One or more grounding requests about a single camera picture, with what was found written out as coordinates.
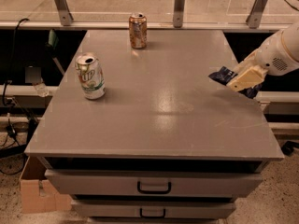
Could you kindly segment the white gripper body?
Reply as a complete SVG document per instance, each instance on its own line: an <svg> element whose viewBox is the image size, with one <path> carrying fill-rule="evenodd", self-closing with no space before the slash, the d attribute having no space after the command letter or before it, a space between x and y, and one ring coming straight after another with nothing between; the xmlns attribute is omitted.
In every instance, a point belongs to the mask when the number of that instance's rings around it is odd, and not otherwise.
<svg viewBox="0 0 299 224"><path fill-rule="evenodd" d="M299 68L299 31L281 30L269 36L254 53L255 65L267 75L284 76Z"/></svg>

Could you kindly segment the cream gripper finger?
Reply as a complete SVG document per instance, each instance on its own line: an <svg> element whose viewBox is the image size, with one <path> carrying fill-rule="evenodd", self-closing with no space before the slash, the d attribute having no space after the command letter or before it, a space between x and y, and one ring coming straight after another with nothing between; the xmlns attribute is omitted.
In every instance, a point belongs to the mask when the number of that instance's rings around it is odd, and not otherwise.
<svg viewBox="0 0 299 224"><path fill-rule="evenodd" d="M253 56L247 57L246 59L244 59L241 63L239 63L234 69L233 71L236 74L241 74L243 72L245 72L247 69L249 69L250 67L255 65L255 59Z"/></svg>
<svg viewBox="0 0 299 224"><path fill-rule="evenodd" d="M234 77L227 86L233 91L243 91L264 82L268 70L260 65L254 65Z"/></svg>

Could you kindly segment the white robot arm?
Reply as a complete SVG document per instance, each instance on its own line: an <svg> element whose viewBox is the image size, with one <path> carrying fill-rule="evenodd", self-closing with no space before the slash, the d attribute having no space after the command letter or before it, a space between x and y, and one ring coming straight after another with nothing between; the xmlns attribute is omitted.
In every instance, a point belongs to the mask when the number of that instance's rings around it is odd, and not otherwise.
<svg viewBox="0 0 299 224"><path fill-rule="evenodd" d="M299 68L299 23L279 30L265 39L233 71L227 86L243 91L264 82L267 75L283 76Z"/></svg>

